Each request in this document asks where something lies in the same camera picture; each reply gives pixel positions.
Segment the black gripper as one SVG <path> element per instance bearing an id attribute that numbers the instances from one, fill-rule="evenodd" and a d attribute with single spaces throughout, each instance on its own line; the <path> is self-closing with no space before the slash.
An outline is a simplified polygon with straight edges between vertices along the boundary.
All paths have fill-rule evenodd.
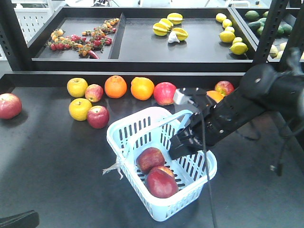
<path id="1" fill-rule="evenodd" d="M 198 87 L 184 89 L 190 97 L 186 104 L 197 110 L 190 116 L 189 124 L 170 139 L 169 156 L 172 160 L 196 154 L 228 136 L 228 131 L 218 126 L 213 113 L 217 103 L 207 96 L 207 91 Z"/>

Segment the black gripper finger basket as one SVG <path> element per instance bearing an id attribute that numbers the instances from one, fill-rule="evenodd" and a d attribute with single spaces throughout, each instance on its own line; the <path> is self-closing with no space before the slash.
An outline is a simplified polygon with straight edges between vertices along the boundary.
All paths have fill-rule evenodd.
<path id="1" fill-rule="evenodd" d="M 36 228 L 38 225 L 39 214 L 34 210 L 0 218 L 1 228 Z"/>

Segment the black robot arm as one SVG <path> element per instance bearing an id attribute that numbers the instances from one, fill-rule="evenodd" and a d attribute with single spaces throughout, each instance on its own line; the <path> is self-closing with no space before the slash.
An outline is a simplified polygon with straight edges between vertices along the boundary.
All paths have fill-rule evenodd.
<path id="1" fill-rule="evenodd" d="M 3 74 L 0 91 L 22 101 L 16 117 L 0 122 L 0 216 L 24 213 L 40 228 L 301 228 L 304 225 L 303 158 L 283 153 L 304 127 L 304 78 L 257 65 L 234 77 L 239 87 L 219 104 L 206 107 L 196 87 L 209 87 L 226 74 L 148 73 L 171 81 L 188 96 L 169 107 L 194 112 L 191 123 L 169 136 L 169 160 L 203 163 L 205 140 L 216 156 L 217 172 L 199 197 L 163 222 L 155 221 L 126 177 L 103 174 L 116 155 L 107 129 L 74 120 L 67 82 L 83 77 L 103 83 L 102 72 Z M 295 121 L 273 122 L 271 111 Z"/>

